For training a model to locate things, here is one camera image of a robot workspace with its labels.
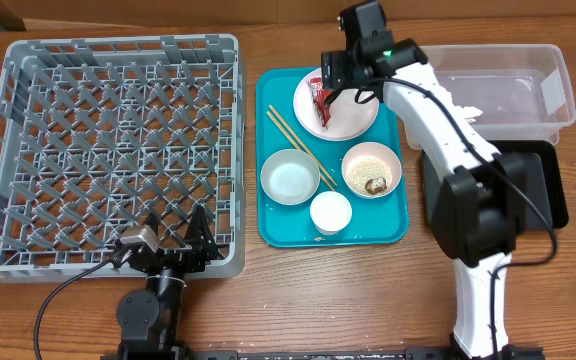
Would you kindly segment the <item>red snack wrapper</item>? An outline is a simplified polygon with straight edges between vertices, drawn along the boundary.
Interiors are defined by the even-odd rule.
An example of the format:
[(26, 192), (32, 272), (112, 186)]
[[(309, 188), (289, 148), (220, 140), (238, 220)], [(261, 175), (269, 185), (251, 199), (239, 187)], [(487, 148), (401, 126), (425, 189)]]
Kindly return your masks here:
[(326, 104), (326, 98), (331, 94), (330, 90), (323, 87), (323, 80), (321, 77), (313, 77), (307, 82), (310, 96), (315, 107), (316, 115), (323, 128), (327, 128), (327, 123), (330, 120), (330, 108)]

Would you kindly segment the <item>pink bowl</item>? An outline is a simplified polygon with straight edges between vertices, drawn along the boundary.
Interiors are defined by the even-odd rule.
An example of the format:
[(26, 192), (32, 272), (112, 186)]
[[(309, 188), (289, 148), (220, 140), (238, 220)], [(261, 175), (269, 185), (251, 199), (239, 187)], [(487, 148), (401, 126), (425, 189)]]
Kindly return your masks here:
[[(348, 183), (346, 181), (345, 172), (353, 160), (355, 160), (356, 158), (362, 157), (362, 156), (376, 157), (376, 158), (384, 161), (390, 167), (393, 181), (386, 192), (384, 192), (380, 195), (374, 196), (374, 197), (370, 197), (370, 196), (361, 195), (361, 194), (355, 192), (354, 190), (352, 190), (348, 186)], [(353, 146), (352, 148), (350, 148), (346, 152), (346, 154), (344, 155), (344, 157), (342, 159), (341, 170), (342, 170), (343, 180), (344, 180), (345, 184), (347, 185), (347, 187), (350, 189), (350, 191), (352, 193), (354, 193), (355, 195), (357, 195), (358, 197), (364, 198), (364, 199), (376, 199), (376, 198), (385, 197), (386, 195), (389, 195), (390, 193), (392, 193), (398, 187), (400, 181), (402, 180), (402, 167), (401, 167), (401, 162), (399, 160), (399, 157), (388, 146), (381, 144), (381, 143), (377, 143), (377, 142), (362, 142), (362, 143), (359, 143), (359, 144)]]

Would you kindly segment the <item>rice and food leftovers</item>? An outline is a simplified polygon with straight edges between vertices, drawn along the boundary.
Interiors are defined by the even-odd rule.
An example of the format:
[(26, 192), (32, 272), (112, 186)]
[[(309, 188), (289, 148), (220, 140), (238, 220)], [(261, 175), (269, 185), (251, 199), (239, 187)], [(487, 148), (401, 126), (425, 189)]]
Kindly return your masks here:
[(353, 160), (345, 176), (352, 190), (370, 197), (386, 192), (393, 181), (390, 167), (373, 156), (362, 156)]

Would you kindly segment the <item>grey bowl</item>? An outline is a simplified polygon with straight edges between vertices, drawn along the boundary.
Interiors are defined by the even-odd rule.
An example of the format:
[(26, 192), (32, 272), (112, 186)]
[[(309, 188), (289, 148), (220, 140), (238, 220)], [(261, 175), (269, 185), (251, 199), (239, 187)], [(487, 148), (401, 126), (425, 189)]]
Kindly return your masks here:
[(264, 162), (260, 183), (271, 200), (281, 205), (299, 205), (317, 191), (320, 172), (310, 155), (297, 149), (284, 149)]

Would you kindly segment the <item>white cup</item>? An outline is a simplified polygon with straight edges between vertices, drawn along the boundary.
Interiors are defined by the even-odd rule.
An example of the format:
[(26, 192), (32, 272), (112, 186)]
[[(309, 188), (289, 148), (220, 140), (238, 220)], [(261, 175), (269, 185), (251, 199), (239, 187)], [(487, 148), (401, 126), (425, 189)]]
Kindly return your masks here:
[(321, 234), (334, 235), (350, 223), (352, 206), (344, 195), (334, 191), (326, 191), (318, 194), (312, 200), (310, 216)]

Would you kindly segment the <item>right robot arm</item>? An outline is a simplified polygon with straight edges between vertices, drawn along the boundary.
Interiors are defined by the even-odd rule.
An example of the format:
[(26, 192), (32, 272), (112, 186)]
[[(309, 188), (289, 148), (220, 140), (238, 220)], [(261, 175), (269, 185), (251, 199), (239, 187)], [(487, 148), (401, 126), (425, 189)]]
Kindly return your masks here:
[(525, 228), (526, 169), (503, 155), (460, 114), (431, 63), (411, 39), (321, 56), (325, 88), (335, 100), (347, 89), (372, 92), (416, 132), (434, 168), (426, 195), (428, 220), (454, 261), (457, 321), (453, 353), (462, 359), (512, 359), (504, 328), (504, 286), (517, 236)]

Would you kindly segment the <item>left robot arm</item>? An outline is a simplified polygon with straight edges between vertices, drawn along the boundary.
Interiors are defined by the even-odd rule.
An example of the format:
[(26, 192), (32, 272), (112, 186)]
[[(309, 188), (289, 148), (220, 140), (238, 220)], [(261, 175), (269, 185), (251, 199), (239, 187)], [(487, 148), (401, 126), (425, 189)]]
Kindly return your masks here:
[(146, 275), (143, 289), (128, 292), (118, 303), (121, 327), (119, 359), (177, 359), (193, 357), (177, 337), (183, 291), (188, 274), (202, 273), (219, 257), (203, 206), (193, 209), (179, 253), (160, 247), (159, 219), (150, 214), (142, 225), (123, 232), (118, 248), (126, 253), (118, 261)]

